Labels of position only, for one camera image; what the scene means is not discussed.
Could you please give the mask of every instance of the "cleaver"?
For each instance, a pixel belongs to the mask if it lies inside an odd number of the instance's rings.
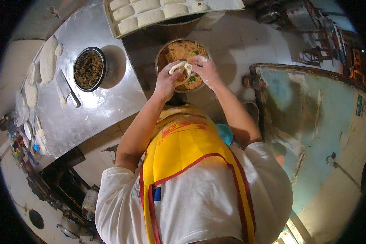
[[[78,100],[78,98],[76,97],[76,95],[74,94],[71,87],[69,86],[69,83],[66,80],[65,75],[63,74],[62,70],[60,70],[59,73],[57,74],[57,84],[61,90],[63,98],[65,100],[67,100],[68,96],[70,96],[73,101],[74,107],[75,108],[80,107],[81,103]]]

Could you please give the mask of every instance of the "yellow apron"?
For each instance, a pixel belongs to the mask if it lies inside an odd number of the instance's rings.
[[[220,138],[213,121],[199,108],[189,104],[161,112],[153,139],[146,150],[140,172],[140,196],[150,244],[161,243],[153,203],[153,187],[212,156],[221,157],[233,172],[243,241],[254,244],[255,220],[244,170]]]

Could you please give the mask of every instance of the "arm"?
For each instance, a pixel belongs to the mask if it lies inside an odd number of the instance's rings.
[[[214,62],[202,56],[191,57],[188,62],[192,64],[192,71],[198,73],[205,84],[214,91],[241,148],[244,150],[249,144],[261,141],[261,134],[254,120],[233,92],[222,82]]]
[[[182,75],[181,70],[169,76],[174,62],[167,65],[158,75],[155,92],[129,126],[117,147],[115,165],[135,171],[142,154],[151,140],[157,120],[165,103],[171,99],[174,81]]]

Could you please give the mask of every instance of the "hand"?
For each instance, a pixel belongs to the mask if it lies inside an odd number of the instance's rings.
[[[156,88],[152,96],[157,97],[161,102],[166,103],[174,94],[174,82],[177,78],[183,75],[183,70],[176,70],[171,76],[168,74],[169,70],[181,61],[176,61],[168,64],[160,71],[157,76]]]
[[[211,59],[204,56],[194,56],[188,58],[187,62],[192,65],[192,71],[197,73],[210,89],[214,90],[220,85],[225,85],[217,72],[215,63]]]

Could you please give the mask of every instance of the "knife handle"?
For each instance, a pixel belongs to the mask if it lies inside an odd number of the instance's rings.
[[[74,92],[73,91],[71,91],[71,99],[72,99],[72,101],[73,101],[73,104],[74,104],[74,107],[75,108],[78,108],[78,107],[80,107],[80,105],[81,105],[81,103],[80,103],[80,101],[78,100],[78,98],[76,97],[76,95],[74,94]]]

